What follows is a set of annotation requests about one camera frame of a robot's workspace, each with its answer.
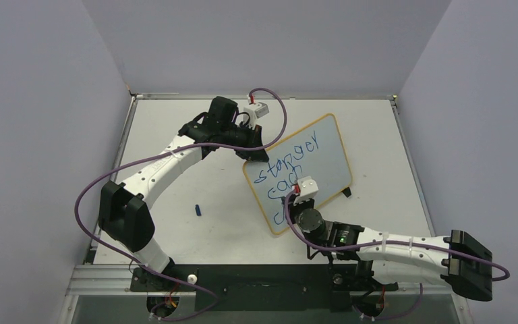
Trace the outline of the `yellow framed whiteboard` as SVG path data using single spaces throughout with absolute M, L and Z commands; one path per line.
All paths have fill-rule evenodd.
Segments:
M 328 113 L 276 143 L 266 151 L 269 162 L 246 162 L 243 174 L 274 235 L 288 225 L 282 199 L 298 179 L 310 176 L 318 185 L 317 207 L 353 183 L 347 152 L 335 115 Z

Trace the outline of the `blue marker cap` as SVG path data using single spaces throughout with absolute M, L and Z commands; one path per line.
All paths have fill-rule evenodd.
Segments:
M 196 210 L 196 215 L 201 217 L 202 216 L 202 212 L 201 212 L 200 205 L 195 205 L 195 210 Z

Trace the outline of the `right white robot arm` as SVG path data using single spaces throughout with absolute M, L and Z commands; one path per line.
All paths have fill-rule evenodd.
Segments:
M 360 225 L 327 221 L 312 199 L 293 203 L 295 194 L 281 200 L 293 233 L 329 262 L 355 261 L 355 283 L 431 284 L 452 289 L 464 298 L 493 299 L 492 253 L 471 234 L 452 230 L 447 236 L 403 236 Z

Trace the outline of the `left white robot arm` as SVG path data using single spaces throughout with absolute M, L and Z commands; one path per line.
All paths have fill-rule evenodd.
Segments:
M 225 144 L 245 161 L 267 162 L 262 128 L 256 121 L 268 114 L 265 103 L 240 109 L 225 97 L 211 100 L 202 112 L 184 124 L 162 152 L 163 158 L 143 167 L 121 183 L 107 182 L 100 191 L 99 226 L 131 255 L 150 268 L 148 282 L 157 290 L 174 281 L 173 259 L 154 238 L 150 209 L 157 198 L 188 168 Z

